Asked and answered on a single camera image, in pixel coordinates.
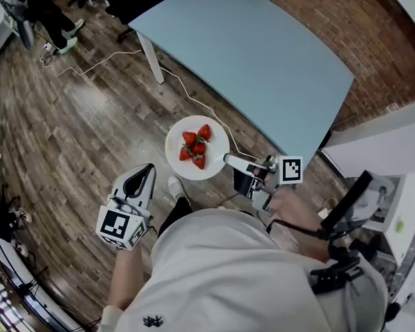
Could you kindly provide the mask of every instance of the brick wall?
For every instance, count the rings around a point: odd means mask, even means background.
[[[415,101],[415,25],[395,0],[271,0],[315,33],[355,81],[332,128]]]

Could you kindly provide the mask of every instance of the white cable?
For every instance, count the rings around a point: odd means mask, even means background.
[[[65,72],[67,72],[68,70],[72,70],[72,71],[73,71],[74,73],[76,73],[77,75],[79,75],[79,76],[83,76],[84,74],[86,74],[86,73],[88,73],[89,71],[93,70],[93,69],[94,69],[94,68],[96,68],[97,66],[99,66],[99,65],[103,64],[104,62],[106,62],[106,61],[110,60],[110,59],[111,59],[111,58],[112,58],[115,54],[136,54],[136,53],[138,53],[138,52],[141,52],[141,49],[140,49],[140,50],[136,50],[135,52],[114,52],[114,53],[112,53],[110,56],[108,56],[106,59],[104,59],[104,60],[102,60],[101,62],[97,63],[97,64],[96,64],[96,65],[94,65],[92,68],[89,68],[88,70],[84,71],[83,73],[79,73],[79,72],[77,72],[77,71],[76,71],[73,67],[71,67],[71,66],[70,66],[69,68],[67,68],[67,69],[63,70],[60,74],[57,74],[55,77],[59,77],[60,75],[63,75],[63,74],[64,74]],[[52,64],[49,64],[49,65],[47,65],[47,66],[43,65],[43,67],[44,67],[44,68],[49,68],[49,67],[51,67],[51,66],[52,66]],[[176,78],[178,79],[178,81],[181,83],[181,86],[183,87],[183,90],[184,90],[184,91],[185,91],[185,93],[186,93],[186,96],[187,96],[190,100],[192,100],[192,101],[194,101],[194,102],[196,102],[196,103],[200,104],[201,106],[203,106],[203,107],[205,107],[205,108],[209,109],[209,110],[212,112],[212,114],[214,115],[215,119],[216,119],[216,120],[218,120],[218,121],[219,121],[219,123],[220,123],[220,124],[222,124],[222,125],[223,125],[223,127],[225,127],[225,128],[229,131],[229,135],[230,135],[230,137],[231,137],[232,141],[234,142],[235,149],[237,150],[237,152],[238,152],[239,154],[244,155],[244,156],[247,156],[247,157],[250,157],[250,158],[253,158],[253,159],[255,159],[255,160],[259,160],[259,159],[258,159],[258,158],[256,158],[255,156],[252,156],[252,155],[250,155],[250,154],[247,154],[247,153],[245,153],[245,152],[240,151],[240,149],[238,148],[238,144],[237,144],[237,142],[235,141],[235,138],[234,138],[234,136],[232,135],[232,131],[230,130],[229,126],[228,126],[226,123],[224,123],[224,121],[222,121],[220,118],[218,118],[218,116],[215,114],[215,112],[214,112],[214,110],[213,110],[212,108],[210,108],[209,106],[206,106],[204,103],[202,103],[202,102],[200,102],[200,101],[196,100],[195,98],[192,98],[191,96],[189,96],[189,93],[187,92],[186,87],[185,87],[185,85],[184,85],[183,81],[181,80],[181,78],[180,78],[179,76],[175,75],[174,73],[172,73],[171,71],[169,71],[169,70],[167,70],[167,69],[165,69],[165,68],[162,68],[161,66],[160,66],[160,69],[162,69],[162,70],[166,71],[166,73],[169,73],[169,74],[171,74],[172,76],[174,76],[174,77],[176,77]]]

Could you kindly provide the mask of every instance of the white plate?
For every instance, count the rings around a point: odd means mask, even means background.
[[[185,144],[184,131],[198,133],[203,125],[209,125],[211,138],[206,142],[206,165],[199,169],[192,159],[180,161],[180,149]],[[229,138],[224,128],[212,118],[190,116],[179,120],[171,128],[165,143],[166,159],[172,169],[188,180],[200,181],[218,174],[225,165],[223,157],[229,152]]]

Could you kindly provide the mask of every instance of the strawberry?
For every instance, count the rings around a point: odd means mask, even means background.
[[[190,149],[186,145],[183,145],[183,147],[180,150],[180,161],[187,160],[188,158],[191,158],[191,157],[192,157],[192,153]]]
[[[196,142],[196,134],[191,131],[184,131],[183,139],[185,140],[186,145],[190,147]]]
[[[206,144],[204,142],[198,142],[192,147],[194,154],[203,155],[206,152]]]
[[[209,140],[210,139],[210,127],[208,124],[203,125],[199,132],[197,133],[203,139]]]
[[[206,165],[206,157],[204,155],[195,155],[192,162],[199,168],[204,169]]]

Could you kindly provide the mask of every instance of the wooden floor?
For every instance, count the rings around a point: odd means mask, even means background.
[[[58,1],[62,7],[66,0]],[[37,265],[49,266],[47,285],[52,294],[83,323],[99,318],[107,300],[114,253],[93,233],[98,208],[105,203],[113,180],[127,169],[153,163],[157,184],[150,210],[159,227],[173,205],[167,191],[172,174],[165,159],[164,141],[170,127],[185,116],[204,114],[188,100],[174,77],[157,84],[143,53],[117,55],[84,77],[83,71],[118,50],[135,51],[135,35],[115,42],[124,30],[102,6],[76,6],[64,11],[73,19],[85,18],[79,44],[43,68],[44,41],[29,53],[18,39],[0,56],[0,184],[20,195],[34,222],[19,236],[37,256]],[[37,31],[47,36],[41,26]],[[210,105],[232,128],[242,150],[259,158],[275,148],[212,89],[162,52],[160,63],[180,75],[194,97]],[[201,207],[216,207],[234,194],[231,169],[209,181],[185,181],[190,197]],[[345,191],[317,157],[308,166],[297,191],[315,209]],[[229,208],[244,208],[236,197]],[[156,237],[142,240],[150,271],[149,253]]]

